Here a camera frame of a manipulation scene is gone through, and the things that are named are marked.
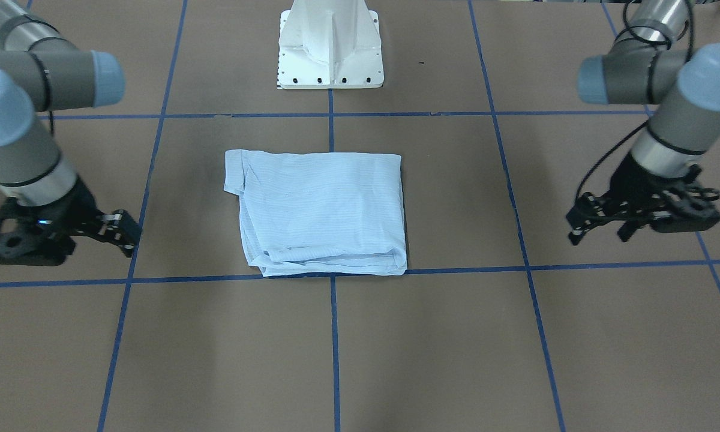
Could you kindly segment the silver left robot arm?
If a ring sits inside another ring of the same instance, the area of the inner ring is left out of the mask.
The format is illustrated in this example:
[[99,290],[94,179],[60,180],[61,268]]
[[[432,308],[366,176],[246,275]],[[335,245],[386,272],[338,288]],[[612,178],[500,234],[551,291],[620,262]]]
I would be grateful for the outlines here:
[[582,62],[579,97],[656,112],[627,134],[634,144],[604,194],[578,187],[566,215],[573,245],[615,221],[623,242],[646,226],[703,232],[720,222],[719,191],[698,182],[698,161],[720,138],[720,42],[695,49],[692,1],[643,1],[622,20],[610,51]]

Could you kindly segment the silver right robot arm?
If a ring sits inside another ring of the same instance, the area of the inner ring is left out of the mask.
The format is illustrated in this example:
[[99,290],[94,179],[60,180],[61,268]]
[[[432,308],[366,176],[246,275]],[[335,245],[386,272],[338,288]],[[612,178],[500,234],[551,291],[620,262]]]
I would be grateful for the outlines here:
[[55,140],[57,110],[113,106],[126,81],[110,53],[83,51],[53,25],[0,1],[0,265],[55,267],[87,237],[132,257],[141,228],[102,212]]

